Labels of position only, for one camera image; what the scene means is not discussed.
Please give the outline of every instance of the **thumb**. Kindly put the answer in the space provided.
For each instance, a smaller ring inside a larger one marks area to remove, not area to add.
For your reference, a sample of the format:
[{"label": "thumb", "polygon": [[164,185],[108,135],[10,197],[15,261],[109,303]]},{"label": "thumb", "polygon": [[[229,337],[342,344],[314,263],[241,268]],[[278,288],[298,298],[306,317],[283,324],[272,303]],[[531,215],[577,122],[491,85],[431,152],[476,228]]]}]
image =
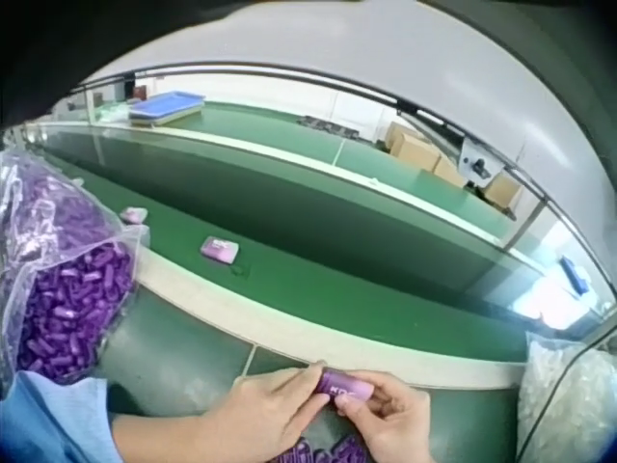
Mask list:
[{"label": "thumb", "polygon": [[364,439],[377,431],[381,420],[373,415],[365,402],[352,395],[342,394],[335,397],[335,404],[356,425]]}]

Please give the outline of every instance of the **finger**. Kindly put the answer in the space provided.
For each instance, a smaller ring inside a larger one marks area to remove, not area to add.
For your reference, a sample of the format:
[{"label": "finger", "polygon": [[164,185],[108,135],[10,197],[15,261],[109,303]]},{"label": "finger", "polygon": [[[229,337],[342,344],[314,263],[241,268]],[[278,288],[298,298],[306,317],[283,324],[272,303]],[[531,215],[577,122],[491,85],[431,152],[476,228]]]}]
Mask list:
[{"label": "finger", "polygon": [[336,408],[356,425],[364,439],[374,435],[382,424],[382,420],[370,411],[366,403],[357,400],[352,395],[343,394],[335,397]]},{"label": "finger", "polygon": [[375,386],[377,388],[377,396],[380,395],[379,390],[381,390],[387,396],[382,396],[381,398],[402,399],[413,394],[409,386],[390,373],[367,370],[347,371],[347,373]]},{"label": "finger", "polygon": [[260,389],[271,393],[289,382],[301,372],[302,370],[299,368],[285,368],[278,371],[272,371],[270,373],[247,376],[244,380],[254,382]]},{"label": "finger", "polygon": [[[368,409],[373,412],[375,415],[382,415],[383,414],[383,410],[384,407],[388,405],[388,402],[380,400],[376,397],[371,397],[369,400],[366,401],[366,406],[368,407]],[[336,412],[341,416],[344,417],[345,416],[345,412],[343,412],[342,410],[338,409],[336,410]]]},{"label": "finger", "polygon": [[283,385],[279,394],[291,410],[298,410],[315,392],[323,371],[322,364],[312,364]]},{"label": "finger", "polygon": [[285,432],[293,439],[297,439],[329,401],[330,396],[327,394],[313,395],[291,418]]}]

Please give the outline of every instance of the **purple usb flash drive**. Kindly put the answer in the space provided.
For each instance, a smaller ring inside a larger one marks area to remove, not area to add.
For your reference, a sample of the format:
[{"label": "purple usb flash drive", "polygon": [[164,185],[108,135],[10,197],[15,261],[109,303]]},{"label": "purple usb flash drive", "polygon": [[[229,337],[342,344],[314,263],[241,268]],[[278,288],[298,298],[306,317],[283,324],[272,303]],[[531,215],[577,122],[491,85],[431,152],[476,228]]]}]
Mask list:
[{"label": "purple usb flash drive", "polygon": [[342,371],[324,368],[321,379],[315,389],[316,393],[327,394],[334,398],[337,395],[348,394],[358,400],[367,401],[373,395],[375,387],[372,384],[349,376]]},{"label": "purple usb flash drive", "polygon": [[239,249],[238,243],[210,236],[201,246],[201,253],[207,258],[231,264],[238,255]]}]

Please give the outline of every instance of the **cardboard box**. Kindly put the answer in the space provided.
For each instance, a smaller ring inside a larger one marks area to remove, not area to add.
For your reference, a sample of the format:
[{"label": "cardboard box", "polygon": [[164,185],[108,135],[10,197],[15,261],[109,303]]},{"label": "cardboard box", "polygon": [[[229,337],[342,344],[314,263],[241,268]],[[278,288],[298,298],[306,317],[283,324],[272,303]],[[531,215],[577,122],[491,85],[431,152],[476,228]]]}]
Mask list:
[{"label": "cardboard box", "polygon": [[418,140],[426,141],[424,135],[417,130],[401,123],[391,123],[389,125],[388,132],[386,133],[386,140],[384,140],[388,150],[392,149],[392,146],[394,146],[394,143],[401,134],[411,135],[416,137]]},{"label": "cardboard box", "polygon": [[521,191],[521,184],[501,172],[493,178],[491,183],[484,188],[484,197],[501,209],[510,207],[512,202]]},{"label": "cardboard box", "polygon": [[459,188],[467,185],[467,179],[459,174],[456,164],[444,155],[433,169],[433,174]]},{"label": "cardboard box", "polygon": [[429,172],[433,172],[442,155],[433,145],[405,133],[400,134],[389,153],[401,162]]}]

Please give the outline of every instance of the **hand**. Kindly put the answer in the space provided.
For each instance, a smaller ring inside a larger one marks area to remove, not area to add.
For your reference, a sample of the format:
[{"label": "hand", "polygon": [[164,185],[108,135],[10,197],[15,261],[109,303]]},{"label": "hand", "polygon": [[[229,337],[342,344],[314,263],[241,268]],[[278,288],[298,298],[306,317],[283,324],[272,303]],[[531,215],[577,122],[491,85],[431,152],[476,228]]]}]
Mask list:
[{"label": "hand", "polygon": [[350,395],[335,399],[339,414],[358,428],[377,463],[431,463],[429,394],[414,390],[388,373],[348,371],[375,386],[361,402]]},{"label": "hand", "polygon": [[291,449],[329,401],[314,394],[322,369],[315,364],[237,379],[223,403],[202,417],[204,461],[261,463]]}]

